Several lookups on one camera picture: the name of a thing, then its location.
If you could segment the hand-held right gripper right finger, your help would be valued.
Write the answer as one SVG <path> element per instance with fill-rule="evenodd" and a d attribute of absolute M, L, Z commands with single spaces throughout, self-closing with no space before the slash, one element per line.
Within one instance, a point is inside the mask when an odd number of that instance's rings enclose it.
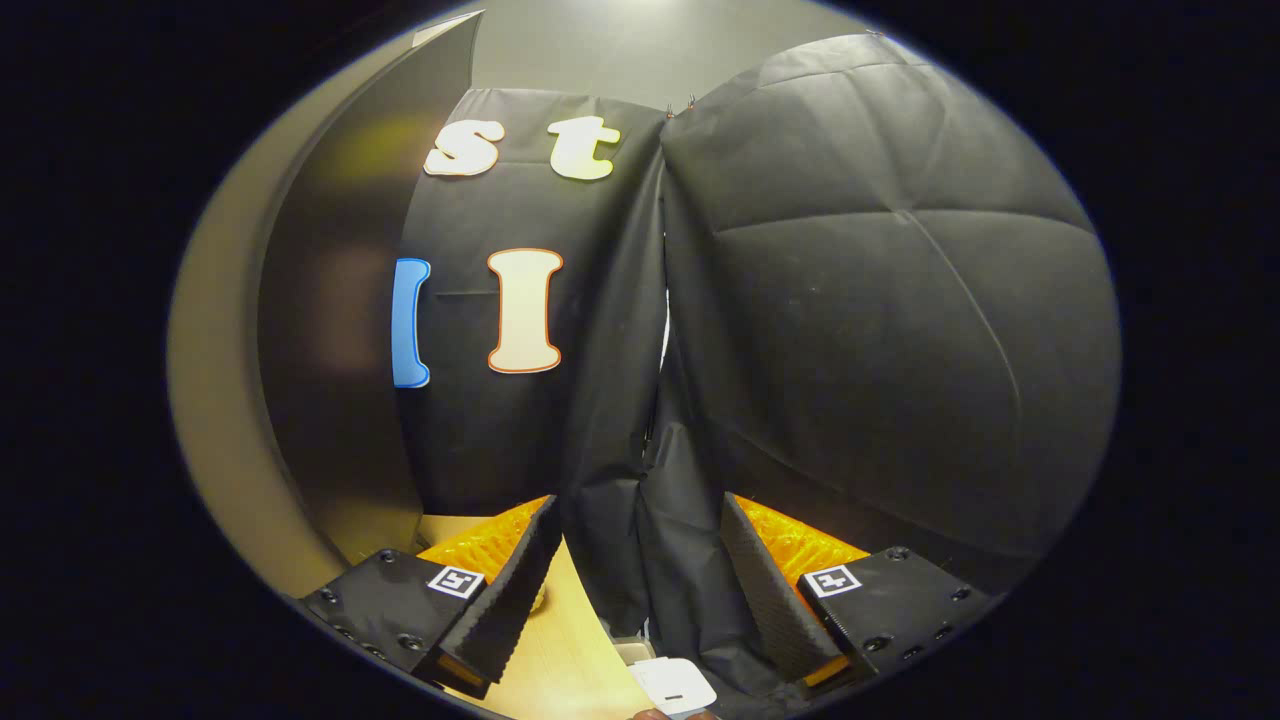
<path fill-rule="evenodd" d="M 870 553 L 733 493 L 719 536 L 767 657 L 813 693 L 900 673 L 996 605 L 914 550 Z"/>

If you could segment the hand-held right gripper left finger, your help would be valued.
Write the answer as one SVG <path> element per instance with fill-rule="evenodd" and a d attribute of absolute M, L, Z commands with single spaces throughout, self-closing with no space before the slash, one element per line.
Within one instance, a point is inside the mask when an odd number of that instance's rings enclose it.
<path fill-rule="evenodd" d="M 547 495 L 412 555 L 380 550 L 300 601 L 365 652 L 481 700 L 506 671 L 562 541 Z"/>

